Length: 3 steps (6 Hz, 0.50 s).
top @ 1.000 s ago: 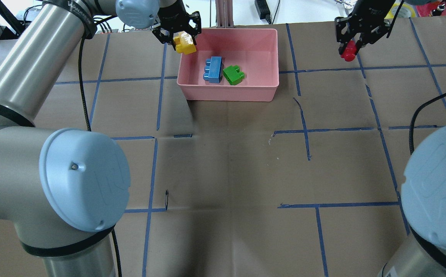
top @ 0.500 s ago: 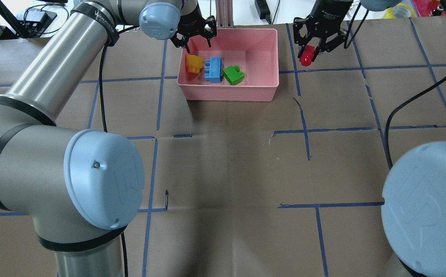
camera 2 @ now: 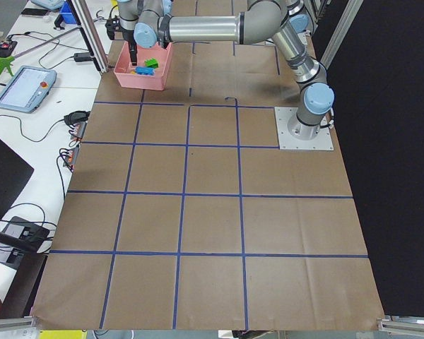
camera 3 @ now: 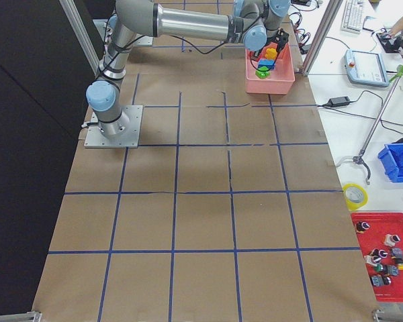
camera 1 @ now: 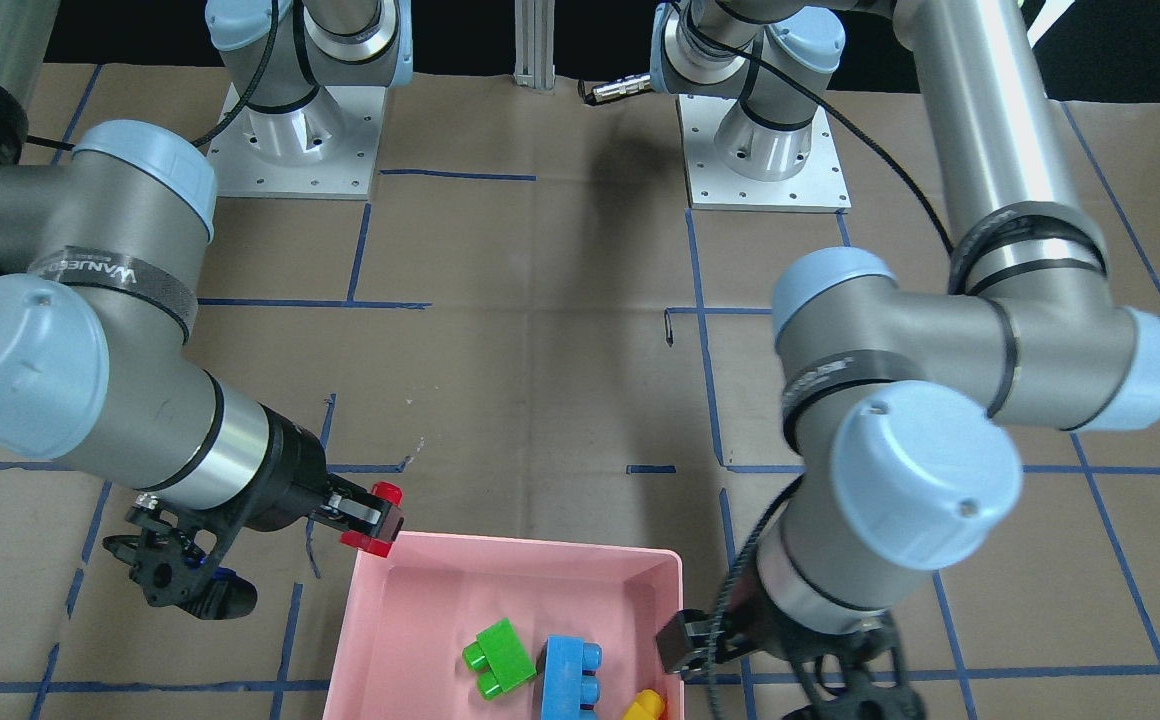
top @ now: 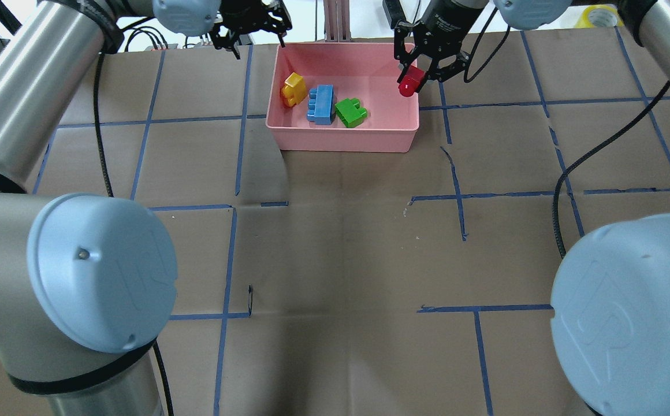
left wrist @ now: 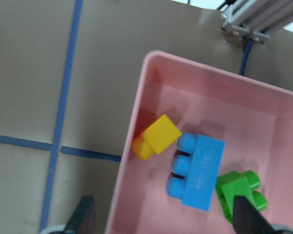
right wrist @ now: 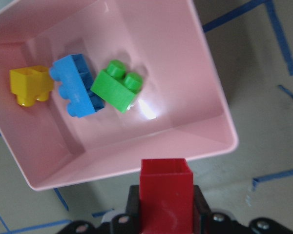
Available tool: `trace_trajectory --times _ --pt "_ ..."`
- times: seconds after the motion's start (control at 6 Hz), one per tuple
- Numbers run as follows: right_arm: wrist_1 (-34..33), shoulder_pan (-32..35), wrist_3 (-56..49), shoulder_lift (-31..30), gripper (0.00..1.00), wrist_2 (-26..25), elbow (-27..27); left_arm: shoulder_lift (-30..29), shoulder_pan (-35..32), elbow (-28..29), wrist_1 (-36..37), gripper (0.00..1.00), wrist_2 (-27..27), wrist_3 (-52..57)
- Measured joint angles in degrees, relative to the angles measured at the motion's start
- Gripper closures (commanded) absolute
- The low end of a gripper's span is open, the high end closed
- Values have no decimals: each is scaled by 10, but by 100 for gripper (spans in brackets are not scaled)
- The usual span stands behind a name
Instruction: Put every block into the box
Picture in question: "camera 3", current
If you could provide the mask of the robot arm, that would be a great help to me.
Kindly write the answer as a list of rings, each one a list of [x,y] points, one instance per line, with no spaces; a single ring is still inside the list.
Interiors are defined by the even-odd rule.
[[[97,117],[96,130],[109,141],[127,138],[139,125],[120,105],[120,87],[133,45],[144,37],[179,36],[243,44],[260,52],[275,42],[283,48],[288,34],[280,25],[290,1],[235,1],[232,15],[169,9],[153,1],[116,1],[116,23],[86,98]]]

